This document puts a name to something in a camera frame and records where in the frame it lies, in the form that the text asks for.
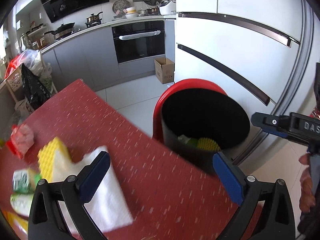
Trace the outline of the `person right hand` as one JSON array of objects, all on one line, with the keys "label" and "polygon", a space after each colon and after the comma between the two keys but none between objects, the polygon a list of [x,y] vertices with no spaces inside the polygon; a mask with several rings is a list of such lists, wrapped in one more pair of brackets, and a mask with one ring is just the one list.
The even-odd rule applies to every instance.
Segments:
[{"label": "person right hand", "polygon": [[302,172],[300,178],[301,197],[299,200],[299,208],[303,213],[309,213],[310,209],[316,205],[316,199],[312,192],[312,179],[309,171],[310,154],[306,153],[299,158],[299,162],[307,168]]}]

